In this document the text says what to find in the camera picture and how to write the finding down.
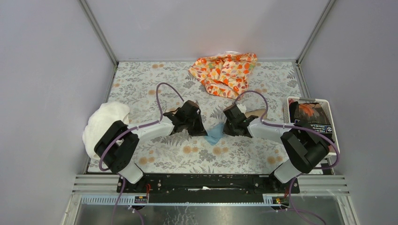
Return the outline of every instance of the patterned table surface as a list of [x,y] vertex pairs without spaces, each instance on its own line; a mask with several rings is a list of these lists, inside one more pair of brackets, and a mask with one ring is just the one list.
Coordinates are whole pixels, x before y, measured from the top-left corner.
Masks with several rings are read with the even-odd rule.
[[[193,62],[121,62],[115,75],[109,101],[130,107],[130,123],[158,120],[155,90],[160,82],[175,87],[184,100],[197,102],[206,130],[225,121],[222,110],[233,99],[213,96],[188,73]],[[283,101],[301,96],[291,62],[259,62],[249,75],[249,89],[268,100],[268,119],[283,121]],[[159,90],[164,110],[174,110],[183,102],[167,86]],[[248,111],[265,108],[262,99],[249,93],[239,103]],[[187,132],[143,142],[132,160],[147,173],[262,173],[276,169],[288,156],[281,144],[260,138],[224,136],[216,145]],[[88,172],[100,172],[98,160],[91,160]]]

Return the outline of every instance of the purple cable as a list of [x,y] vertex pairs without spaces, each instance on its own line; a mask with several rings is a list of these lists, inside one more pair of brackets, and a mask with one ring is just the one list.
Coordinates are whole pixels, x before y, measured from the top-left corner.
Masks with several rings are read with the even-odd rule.
[[323,222],[323,224],[326,224],[326,221],[325,221],[323,218],[321,218],[320,216],[316,215],[315,213],[310,212],[310,211],[307,211],[307,210],[298,210],[298,209],[296,209],[296,207],[294,206],[293,201],[291,200],[291,188],[293,187],[293,183],[294,183],[294,181],[297,179],[297,177],[294,177],[293,179],[291,179],[290,186],[289,186],[289,200],[290,200],[291,207],[293,208],[294,211],[296,211],[296,213],[297,213],[304,221],[306,221],[307,223],[309,223],[309,224],[311,224],[311,225],[317,225],[317,224],[316,224],[316,223],[313,223],[313,222],[311,222],[311,221],[309,221],[307,218],[305,218],[304,216],[302,216],[302,215],[299,213],[300,211],[303,211],[303,212],[312,214],[312,215],[314,215],[315,217],[317,217],[318,219],[320,219],[320,220]]
[[158,103],[158,107],[159,107],[159,110],[160,110],[160,112],[161,112],[161,118],[160,118],[159,121],[161,121],[161,120],[163,119],[163,111],[162,111],[162,109],[161,109],[161,102],[159,101],[159,93],[158,93],[159,87],[160,87],[162,84],[165,84],[165,85],[171,87],[171,89],[173,89],[174,92],[177,93],[178,96],[180,97],[180,99],[184,102],[183,97],[181,97],[180,93],[178,93],[178,91],[177,91],[173,86],[171,86],[170,84],[165,83],[165,82],[159,83],[158,86],[156,86],[156,102]]
[[[281,210],[278,210],[278,211],[269,210],[269,211],[265,211],[265,212],[262,212],[262,213],[278,213],[278,212],[286,212],[286,211],[295,211],[295,210],[294,209],[281,209]],[[316,217],[320,221],[322,221],[324,224],[326,224],[326,221],[324,219],[322,219],[318,214],[315,214],[315,213],[307,211],[307,210],[297,210],[297,211],[301,212],[301,213],[307,213],[307,214],[313,215],[314,217]]]
[[139,210],[134,210],[134,211],[137,212],[137,214],[139,215],[141,219],[141,225],[144,225],[144,218],[142,217],[142,214],[139,212]]
[[[283,127],[284,127],[284,128],[291,128],[291,129],[297,129],[297,130],[307,131],[307,132],[310,132],[310,133],[312,133],[312,134],[315,134],[315,135],[321,137],[323,140],[327,141],[327,142],[333,147],[333,149],[334,149],[335,152],[336,152],[336,161],[335,161],[332,165],[330,165],[330,166],[326,166],[326,167],[315,167],[314,169],[322,169],[322,170],[330,169],[330,168],[335,167],[335,166],[339,163],[339,161],[340,161],[340,153],[338,152],[338,149],[337,149],[336,144],[334,144],[329,138],[325,137],[324,135],[322,135],[322,134],[320,134],[320,133],[318,133],[318,132],[316,132],[316,131],[314,131],[314,130],[305,128],[305,127],[297,127],[297,126],[291,126],[291,125],[272,124],[272,123],[267,123],[265,120],[263,120],[264,116],[268,113],[268,102],[267,102],[267,100],[265,99],[265,97],[264,97],[261,93],[259,93],[259,92],[257,92],[257,91],[254,91],[254,90],[247,90],[247,91],[241,93],[240,95],[238,95],[238,97],[235,99],[235,103],[237,102],[237,100],[239,99],[239,97],[241,97],[243,94],[248,93],[248,92],[253,92],[253,93],[256,93],[256,94],[260,95],[260,96],[263,98],[264,102],[265,102],[266,109],[265,109],[265,112],[262,114],[262,116],[261,116],[261,118],[260,118],[260,121],[261,121],[262,124],[267,125],[267,126],[270,126],[270,127],[277,127],[277,128],[279,128],[279,127],[280,127],[280,128],[283,128]],[[294,210],[304,221],[306,221],[307,223],[309,223],[309,224],[311,224],[311,225],[317,225],[317,224],[315,224],[315,223],[309,221],[308,219],[306,219],[304,216],[302,216],[302,215],[300,214],[300,212],[305,212],[305,213],[314,215],[315,217],[319,218],[324,224],[326,224],[325,220],[322,219],[320,216],[316,215],[315,213],[309,212],[309,211],[307,211],[307,210],[298,210],[298,209],[296,209],[296,207],[294,207],[293,201],[291,200],[291,188],[292,188],[293,183],[294,183],[294,181],[296,180],[297,177],[294,177],[294,178],[291,180],[290,186],[289,186],[289,199],[290,199],[291,206],[292,206],[292,208],[293,208],[292,210]]]
[[114,217],[115,212],[116,212],[116,206],[117,206],[117,203],[119,202],[120,197],[122,196],[122,193],[123,193],[123,190],[124,190],[124,186],[126,186],[126,178],[123,177],[122,189],[120,190],[120,194],[119,194],[119,196],[116,199],[115,206],[113,207],[111,225],[113,225],[113,217]]

